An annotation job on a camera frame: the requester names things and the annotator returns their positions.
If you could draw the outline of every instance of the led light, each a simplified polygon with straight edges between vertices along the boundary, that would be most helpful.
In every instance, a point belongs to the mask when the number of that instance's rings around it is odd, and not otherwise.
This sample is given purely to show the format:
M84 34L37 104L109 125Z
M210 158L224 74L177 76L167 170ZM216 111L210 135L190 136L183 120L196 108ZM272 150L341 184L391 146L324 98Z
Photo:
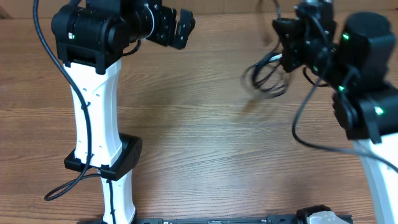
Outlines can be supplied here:
M347 33L344 33L344 34L343 34L343 38L344 38L345 40L349 40L349 35L348 35Z
M376 114L379 115L379 116L384 114L384 110L381 109L379 106L375 106L374 110L375 110Z

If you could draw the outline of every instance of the wood grain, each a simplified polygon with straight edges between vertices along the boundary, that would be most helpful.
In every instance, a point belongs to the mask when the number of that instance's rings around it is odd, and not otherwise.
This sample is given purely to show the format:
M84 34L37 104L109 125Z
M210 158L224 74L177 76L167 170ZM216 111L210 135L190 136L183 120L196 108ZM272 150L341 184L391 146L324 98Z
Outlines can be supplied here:
M398 34L398 15L382 11ZM341 24L348 13L339 13ZM267 21L273 14L265 14ZM55 49L50 20L41 20ZM84 180L44 202L77 176L63 168L75 145L70 89L44 52L31 20L1 20L0 223L75 223L103 213L99 180ZM263 46L252 14L198 17L185 50L144 42L123 59L120 131L144 139L133 185L138 217L261 217L325 204L374 223L358 158L307 149L290 125L311 88L300 72L286 95L254 100L239 85ZM389 79L398 85L397 54ZM299 124L304 139L350 147L318 90Z
M68 0L40 0L39 17L51 18ZM293 6L299 0L281 0L282 12L293 12ZM222 13L247 13L255 12L258 0L163 0L163 5L179 10L183 7L193 11L195 15L200 14L222 14ZM33 0L0 0L2 6L11 18L32 18ZM337 11L377 11L394 10L398 7L396 0L336 0ZM275 6L271 0L264 0L263 12L275 12Z

